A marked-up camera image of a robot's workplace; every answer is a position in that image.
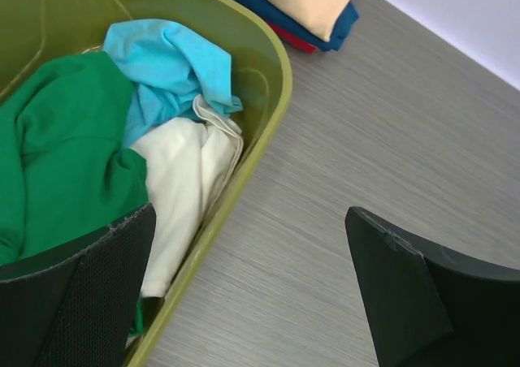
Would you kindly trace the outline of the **folded red t shirt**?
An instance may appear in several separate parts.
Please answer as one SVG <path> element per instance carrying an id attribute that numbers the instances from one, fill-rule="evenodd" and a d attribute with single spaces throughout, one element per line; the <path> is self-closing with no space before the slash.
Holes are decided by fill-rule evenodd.
<path id="1" fill-rule="evenodd" d="M 279 26 L 271 22 L 267 22 L 267 24 L 271 27 L 271 29 L 278 35 L 278 37 L 281 40 L 287 42 L 293 48 L 300 50 L 301 52 L 304 52 L 306 54 L 313 54 L 317 50 L 316 46 L 311 45 L 309 42 L 292 35 L 290 32 L 285 31 Z"/>

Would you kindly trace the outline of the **olive green plastic bin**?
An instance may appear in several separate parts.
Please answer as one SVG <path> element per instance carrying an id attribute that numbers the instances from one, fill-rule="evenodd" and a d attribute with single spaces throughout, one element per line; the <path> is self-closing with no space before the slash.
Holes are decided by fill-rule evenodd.
<path id="1" fill-rule="evenodd" d="M 232 0 L 1 0 L 2 365 L 143 365 L 291 92 Z"/>

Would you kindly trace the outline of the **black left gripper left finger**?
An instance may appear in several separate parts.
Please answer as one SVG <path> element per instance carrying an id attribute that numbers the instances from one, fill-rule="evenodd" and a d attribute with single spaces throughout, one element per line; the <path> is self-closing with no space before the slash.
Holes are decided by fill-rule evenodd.
<path id="1" fill-rule="evenodd" d="M 3 366 L 121 366 L 154 238 L 143 205 L 1 268 Z"/>

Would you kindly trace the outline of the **white t shirt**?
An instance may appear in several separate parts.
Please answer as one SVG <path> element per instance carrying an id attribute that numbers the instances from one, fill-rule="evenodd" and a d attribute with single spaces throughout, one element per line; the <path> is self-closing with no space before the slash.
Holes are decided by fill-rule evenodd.
<path id="1" fill-rule="evenodd" d="M 156 213 L 154 239 L 141 295 L 162 298 L 210 207 L 238 164 L 244 146 L 240 128 L 198 95 L 199 118 L 173 118 L 137 140 L 132 149 L 146 160 L 146 188 Z"/>

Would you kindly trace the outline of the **light blue t shirt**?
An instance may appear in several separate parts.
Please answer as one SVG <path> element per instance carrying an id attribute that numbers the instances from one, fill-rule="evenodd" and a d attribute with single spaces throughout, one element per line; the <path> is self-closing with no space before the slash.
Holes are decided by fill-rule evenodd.
<path id="1" fill-rule="evenodd" d="M 115 23 L 102 49 L 135 86 L 125 148 L 170 119 L 196 119 L 198 95 L 224 117 L 243 109 L 232 93 L 231 55 L 182 24 L 164 19 Z"/>

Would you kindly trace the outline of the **folded dark blue t shirt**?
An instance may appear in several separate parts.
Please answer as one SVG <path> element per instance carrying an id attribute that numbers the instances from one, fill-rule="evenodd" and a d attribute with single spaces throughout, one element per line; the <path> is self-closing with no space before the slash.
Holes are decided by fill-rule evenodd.
<path id="1" fill-rule="evenodd" d="M 292 35 L 309 42 L 311 45 L 317 47 L 317 50 L 328 52 L 331 50 L 339 50 L 343 45 L 346 37 L 349 35 L 352 26 L 358 20 L 358 13 L 352 3 L 352 0 L 347 4 L 336 24 L 333 28 L 331 40 L 325 42 L 313 35 L 306 28 L 301 26 L 297 21 L 290 16 L 284 14 L 276 6 L 267 0 L 234 0 L 242 6 L 251 10 L 253 13 L 262 18 L 266 23 L 271 22 Z"/>

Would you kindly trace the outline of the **green t shirt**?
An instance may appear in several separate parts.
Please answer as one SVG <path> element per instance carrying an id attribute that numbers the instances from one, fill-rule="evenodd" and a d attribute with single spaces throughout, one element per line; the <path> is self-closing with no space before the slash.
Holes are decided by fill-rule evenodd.
<path id="1" fill-rule="evenodd" d="M 126 148 L 132 82 L 103 52 L 49 61 L 1 106 L 1 262 L 33 257 L 149 200 Z"/>

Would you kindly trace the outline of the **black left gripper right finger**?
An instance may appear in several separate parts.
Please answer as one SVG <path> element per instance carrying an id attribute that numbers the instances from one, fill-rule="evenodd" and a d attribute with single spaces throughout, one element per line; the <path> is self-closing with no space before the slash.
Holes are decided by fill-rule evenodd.
<path id="1" fill-rule="evenodd" d="M 346 235 L 380 366 L 517 366 L 519 272 L 351 207 Z"/>

